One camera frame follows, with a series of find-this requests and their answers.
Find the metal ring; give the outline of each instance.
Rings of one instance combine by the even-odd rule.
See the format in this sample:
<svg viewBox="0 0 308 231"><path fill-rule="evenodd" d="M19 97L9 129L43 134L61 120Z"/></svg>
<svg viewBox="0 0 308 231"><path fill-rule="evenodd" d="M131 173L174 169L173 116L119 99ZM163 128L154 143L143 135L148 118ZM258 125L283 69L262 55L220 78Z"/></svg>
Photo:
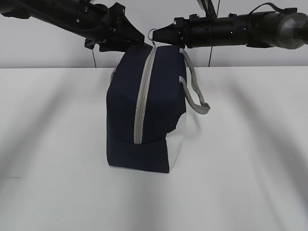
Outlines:
<svg viewBox="0 0 308 231"><path fill-rule="evenodd" d="M149 33L148 33L148 39L152 42L152 44L153 44L154 47L156 47L156 44L155 44L155 41L153 40L153 38L150 38L150 33L151 33L152 31L155 31L155 30L157 30L157 29L156 29L156 28L151 29L151 30L149 31Z"/></svg>

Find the white tabletop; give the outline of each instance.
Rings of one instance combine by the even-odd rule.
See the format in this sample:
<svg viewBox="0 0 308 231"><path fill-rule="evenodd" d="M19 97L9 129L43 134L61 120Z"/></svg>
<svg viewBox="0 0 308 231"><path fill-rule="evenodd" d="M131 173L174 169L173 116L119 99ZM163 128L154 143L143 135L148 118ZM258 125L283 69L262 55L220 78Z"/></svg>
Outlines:
<svg viewBox="0 0 308 231"><path fill-rule="evenodd" d="M107 164L111 69L0 69L0 231L307 231L308 67L196 70L158 174Z"/></svg>

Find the gray fabric handle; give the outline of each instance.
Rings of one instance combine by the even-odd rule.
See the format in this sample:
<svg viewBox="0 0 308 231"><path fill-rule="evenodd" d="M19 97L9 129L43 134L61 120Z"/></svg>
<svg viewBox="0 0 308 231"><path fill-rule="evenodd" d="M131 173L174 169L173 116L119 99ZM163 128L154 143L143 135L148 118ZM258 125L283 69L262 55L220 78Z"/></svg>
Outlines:
<svg viewBox="0 0 308 231"><path fill-rule="evenodd" d="M190 60L190 58L188 56L188 53L183 48L180 49L180 53L183 54L184 60L185 60L187 66L189 67L189 70L191 72L191 75L192 75L192 89L198 95L199 101L200 101L200 105L194 103L193 98L192 98L192 96L191 96L191 94L190 94L190 92L188 90L188 87L187 87L185 79L182 76L180 76L179 81L183 85L186 100L187 100L188 104L190 105L190 107L192 107L192 109L196 113L199 113L201 115L206 115L209 112L209 110L211 109L211 107L208 105L208 103L206 103L204 101L204 97L203 97L202 92L201 92L201 90L199 88L199 85L198 85L198 79L197 79L197 75L196 75L196 72L195 72L194 67L193 67L193 63L191 62L191 60Z"/></svg>

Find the zipper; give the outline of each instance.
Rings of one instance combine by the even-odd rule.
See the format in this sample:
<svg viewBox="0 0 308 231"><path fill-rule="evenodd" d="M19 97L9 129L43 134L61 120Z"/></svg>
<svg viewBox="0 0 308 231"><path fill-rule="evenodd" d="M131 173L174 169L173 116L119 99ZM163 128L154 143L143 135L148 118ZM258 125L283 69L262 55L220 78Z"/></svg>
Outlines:
<svg viewBox="0 0 308 231"><path fill-rule="evenodd" d="M139 94L136 105L135 123L134 123L134 143L142 143L143 123L145 116L146 103L148 99L151 74L157 48L153 48L145 61L143 74L141 78Z"/></svg>

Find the robotic arm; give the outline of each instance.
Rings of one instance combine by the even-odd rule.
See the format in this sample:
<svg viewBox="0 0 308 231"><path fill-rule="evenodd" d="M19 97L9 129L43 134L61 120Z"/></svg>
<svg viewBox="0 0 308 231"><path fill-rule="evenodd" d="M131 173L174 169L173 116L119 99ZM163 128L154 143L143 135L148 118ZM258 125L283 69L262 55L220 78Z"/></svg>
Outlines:
<svg viewBox="0 0 308 231"><path fill-rule="evenodd" d="M144 44L144 35L125 17L125 7L111 8L91 0L1 0L0 13L6 17L39 20L86 38L85 47L100 51L125 52L131 44Z"/></svg>
<svg viewBox="0 0 308 231"><path fill-rule="evenodd" d="M174 23L153 32L153 40L173 45L194 47L246 45L247 47L281 47L297 49L308 44L308 16L297 13L297 8L249 14L229 14L217 18L211 0L198 0L206 17L190 15L189 19L175 18Z"/></svg>
<svg viewBox="0 0 308 231"><path fill-rule="evenodd" d="M153 40L194 47L246 45L297 49L308 44L308 16L297 8L245 15L230 14L217 18L212 0L198 0L206 17L190 15L175 18L174 23L153 32ZM0 13L6 17L35 17L86 38L85 46L100 51L125 52L131 44L147 45L140 33L125 17L125 7L111 8L92 4L91 0L0 0Z"/></svg>

